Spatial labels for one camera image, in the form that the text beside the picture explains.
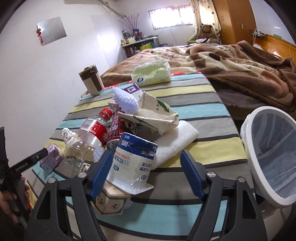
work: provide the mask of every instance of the clear plastic bottle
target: clear plastic bottle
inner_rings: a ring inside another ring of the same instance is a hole
[[[87,118],[65,148],[66,162],[76,170],[84,161],[94,162],[94,150],[101,148],[108,137],[107,122],[111,117],[112,111],[104,108],[97,116]]]

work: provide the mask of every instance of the patterned curtain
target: patterned curtain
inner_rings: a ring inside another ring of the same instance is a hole
[[[218,39],[220,39],[221,26],[212,0],[189,0],[194,11],[194,35],[190,40],[195,40],[200,35],[202,24],[212,25]]]

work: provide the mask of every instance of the window frame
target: window frame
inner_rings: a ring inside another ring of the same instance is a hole
[[[149,17],[150,17],[150,21],[151,21],[151,24],[152,24],[152,27],[153,27],[153,30],[157,30],[157,29],[161,29],[161,28],[170,28],[170,27],[176,27],[176,26],[186,26],[186,25],[193,25],[193,23],[183,23],[183,20],[182,20],[182,17],[181,17],[181,13],[180,13],[180,7],[191,7],[191,5],[181,5],[181,6],[177,6],[177,7],[173,7],[173,6],[169,6],[169,7],[162,7],[162,8],[157,8],[157,9],[153,9],[153,10],[149,10],[148,13],[149,13]],[[164,8],[172,8],[173,10],[174,9],[178,9],[179,10],[179,15],[180,15],[180,19],[182,21],[182,24],[177,24],[177,25],[173,25],[173,26],[168,26],[168,27],[160,27],[160,28],[155,28],[154,25],[153,25],[153,22],[152,22],[152,18],[151,18],[151,13],[152,11],[155,11],[155,10],[158,10],[158,9],[164,9]]]

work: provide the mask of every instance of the trash can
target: trash can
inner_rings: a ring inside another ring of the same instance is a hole
[[[255,192],[275,207],[296,202],[296,121],[264,106],[247,116],[241,138],[254,178]]]

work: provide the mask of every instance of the striped tablecloth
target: striped tablecloth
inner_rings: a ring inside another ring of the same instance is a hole
[[[198,131],[199,138],[186,149],[196,161],[222,178],[235,180],[238,176],[247,179],[251,188],[253,181],[241,139],[237,129],[216,91],[202,74],[172,77],[170,83],[142,88],[149,94],[170,105],[180,120],[190,122]],[[84,120],[108,106],[112,90],[102,95],[83,97],[71,110],[46,147],[55,142],[63,151],[65,144],[61,131],[64,127],[77,130]],[[133,205],[121,216],[100,216],[97,220],[108,240],[185,240],[189,234],[202,203],[195,197],[180,165],[179,154],[150,173],[148,183],[154,189],[132,198]],[[44,184],[50,177],[58,180],[73,177],[73,169],[65,162],[48,175],[36,164],[28,183],[31,186],[31,201],[34,205]],[[68,198],[68,213],[75,237],[80,239],[78,226]],[[214,232],[221,231],[227,201],[222,201]]]

